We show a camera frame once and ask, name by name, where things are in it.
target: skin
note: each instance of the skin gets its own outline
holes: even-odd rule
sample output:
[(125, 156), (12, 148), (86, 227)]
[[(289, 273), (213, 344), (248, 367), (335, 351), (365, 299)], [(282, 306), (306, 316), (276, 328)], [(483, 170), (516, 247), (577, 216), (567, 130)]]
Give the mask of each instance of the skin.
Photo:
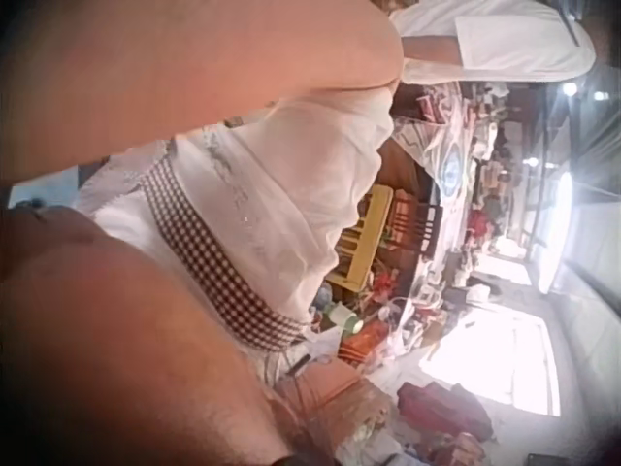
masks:
[[(45, 8), (3, 57), (2, 183), (283, 95), (394, 87), (402, 69), (394, 28), (359, 0)], [(0, 214), (0, 394), (49, 454), (267, 465), (291, 453), (281, 403), (175, 278), (71, 210)]]
[(0, 64), (0, 185), (282, 96), (384, 86), (403, 62), (394, 28), (360, 0), (41, 4)]

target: floor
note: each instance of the floor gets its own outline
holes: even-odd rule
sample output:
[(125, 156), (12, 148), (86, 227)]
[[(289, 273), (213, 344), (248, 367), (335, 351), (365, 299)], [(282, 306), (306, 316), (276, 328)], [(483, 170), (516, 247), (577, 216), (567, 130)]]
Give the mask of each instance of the floor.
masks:
[(529, 453), (580, 454), (591, 437), (568, 344), (552, 308), (524, 284), (526, 271), (517, 270), (523, 266), (493, 258), (483, 263), (505, 271), (499, 279), (503, 303), (475, 309), (433, 357), (418, 349), (369, 378), (395, 401), (405, 382), (460, 383), (492, 419), (495, 439), (485, 448), (494, 465), (522, 466)]

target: gingham ribbon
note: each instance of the gingham ribbon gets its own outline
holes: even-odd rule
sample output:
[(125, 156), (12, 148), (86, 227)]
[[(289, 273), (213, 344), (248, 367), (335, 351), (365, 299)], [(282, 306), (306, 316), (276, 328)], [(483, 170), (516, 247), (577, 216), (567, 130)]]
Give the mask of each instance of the gingham ribbon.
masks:
[(237, 272), (183, 193), (170, 156), (141, 181), (160, 235), (238, 339), (258, 350), (286, 349), (305, 324), (272, 311)]

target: red bag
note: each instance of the red bag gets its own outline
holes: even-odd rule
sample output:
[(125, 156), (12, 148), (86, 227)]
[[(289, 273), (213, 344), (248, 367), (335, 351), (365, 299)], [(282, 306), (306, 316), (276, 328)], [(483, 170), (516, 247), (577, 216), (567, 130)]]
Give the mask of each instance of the red bag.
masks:
[(413, 429), (424, 428), (453, 437), (468, 432), (480, 442), (494, 435), (485, 409), (459, 384), (447, 390), (437, 383), (425, 388), (404, 383), (397, 394), (399, 412)]

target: yellow chair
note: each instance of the yellow chair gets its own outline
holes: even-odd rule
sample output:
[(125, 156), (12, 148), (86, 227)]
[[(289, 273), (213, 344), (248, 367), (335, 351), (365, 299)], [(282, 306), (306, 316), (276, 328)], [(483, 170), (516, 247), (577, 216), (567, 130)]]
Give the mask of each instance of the yellow chair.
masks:
[(393, 190), (390, 187), (374, 184), (359, 206), (358, 210), (362, 207), (363, 212), (357, 225), (345, 229), (337, 243), (339, 266), (328, 274), (328, 282), (354, 293), (364, 289), (384, 232), (392, 198)]

